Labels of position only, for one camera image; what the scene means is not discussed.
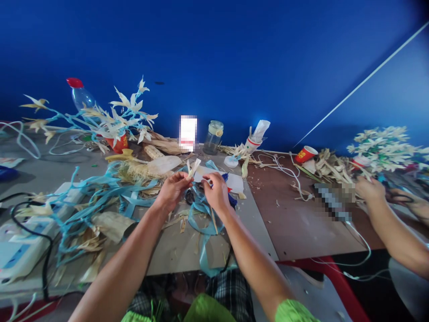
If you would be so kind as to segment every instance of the gray table surface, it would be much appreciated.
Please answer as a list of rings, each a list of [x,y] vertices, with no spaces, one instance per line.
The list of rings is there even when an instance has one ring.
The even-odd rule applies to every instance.
[[[80,167],[76,180],[85,180],[91,176],[99,176],[105,173],[107,161],[99,151],[88,152],[83,149],[66,156],[53,156],[48,152],[54,145],[56,137],[54,137],[48,145],[44,144],[45,137],[43,135],[31,134],[31,137],[40,149],[42,155],[40,159],[32,158],[26,151],[17,146],[14,138],[0,139],[0,157],[22,157],[26,159],[15,168],[20,172],[19,178],[8,183],[0,183],[0,198],[23,191],[35,193],[54,192],[63,182],[70,181],[76,166]],[[69,138],[69,135],[63,135],[60,143],[66,143]],[[76,147],[79,146],[72,143],[68,146],[56,149],[55,152],[61,153],[76,149]],[[212,159],[216,165],[221,166],[225,170],[241,175],[240,168],[233,170],[226,168],[223,164],[225,156],[222,154],[218,154],[217,156],[205,156],[200,154],[198,157],[202,159],[202,165],[209,159]],[[261,214],[259,213],[249,185],[246,182],[244,182],[244,193],[247,199],[238,200],[237,214],[267,253],[269,253],[274,260],[278,260]],[[21,199],[17,198],[16,200],[4,203],[3,206],[7,207],[20,201]],[[181,205],[178,210],[180,211],[186,207],[188,206]],[[134,216],[141,217],[146,210],[147,208],[136,207]],[[206,245],[210,267],[223,267],[225,265],[224,256],[227,257],[228,255],[229,243],[227,241],[227,234],[224,232],[225,231],[220,235],[212,236]],[[179,223],[166,228],[161,233],[160,239],[156,245],[147,274],[158,275],[199,270],[200,249],[196,248],[197,238],[198,232],[189,224],[186,225],[184,233],[180,233]],[[104,264],[115,254],[119,247],[120,245],[111,246],[109,248]],[[61,294],[65,289],[69,291],[75,289],[76,285],[79,284],[81,276],[89,267],[91,260],[92,255],[84,255],[68,264],[59,283],[57,283],[58,281],[56,281],[55,278],[51,278],[51,294]],[[0,292],[15,293],[40,290],[42,286],[41,274],[42,261],[36,265],[27,277],[18,279],[8,285],[0,285]],[[52,261],[49,277],[53,277],[54,275],[55,263]]]

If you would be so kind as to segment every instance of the green shirt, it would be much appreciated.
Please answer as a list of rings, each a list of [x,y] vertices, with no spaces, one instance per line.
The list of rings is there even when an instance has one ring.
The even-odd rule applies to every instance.
[[[127,312],[122,322],[159,322]],[[236,322],[231,313],[214,298],[200,294],[192,303],[183,322]],[[277,308],[276,322],[319,322],[301,303],[285,300]]]

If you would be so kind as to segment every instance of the power strip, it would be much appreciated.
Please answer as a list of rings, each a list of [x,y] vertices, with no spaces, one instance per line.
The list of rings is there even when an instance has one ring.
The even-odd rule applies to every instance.
[[[71,182],[63,183],[55,193],[60,194],[66,192],[71,184]],[[71,189],[65,201],[79,203],[83,197],[84,195],[79,189]],[[48,199],[48,202],[58,218],[65,221],[71,217],[75,208],[69,205],[55,204],[56,199],[56,197],[51,197]],[[3,233],[1,236],[2,240],[5,240],[7,236],[7,230],[2,229],[5,225],[0,227],[0,231]],[[53,219],[48,217],[33,216],[23,223],[23,225],[28,229],[47,235],[52,239],[59,233],[59,226]],[[1,283],[3,285],[13,282],[18,277],[27,276],[49,246],[49,242],[46,238],[24,234],[22,230],[16,226],[13,230],[17,233],[12,235],[9,240],[0,242],[0,280],[2,280]]]

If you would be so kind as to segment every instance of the red bottle cap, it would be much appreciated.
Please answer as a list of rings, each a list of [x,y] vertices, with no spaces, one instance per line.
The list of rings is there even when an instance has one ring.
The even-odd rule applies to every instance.
[[[69,78],[67,78],[67,83],[72,88],[83,88],[84,87],[84,84],[82,83],[82,81],[79,78],[69,77]]]

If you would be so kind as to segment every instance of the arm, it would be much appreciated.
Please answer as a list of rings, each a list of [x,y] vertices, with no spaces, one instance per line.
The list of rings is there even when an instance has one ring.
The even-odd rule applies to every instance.
[[[427,245],[391,210],[385,199],[383,185],[358,178],[356,192],[366,201],[374,230],[386,245],[389,254],[419,276],[429,280],[429,249]]]
[[[265,314],[270,321],[274,321],[280,303],[294,298],[286,279],[230,206],[227,185],[222,176],[211,173],[204,178],[213,182],[213,187],[210,187],[207,181],[203,181],[204,193],[225,225],[240,270],[255,291]]]
[[[131,236],[112,257],[80,300],[69,322],[120,321],[146,275],[162,225],[183,192],[192,184],[187,174],[175,173]]]

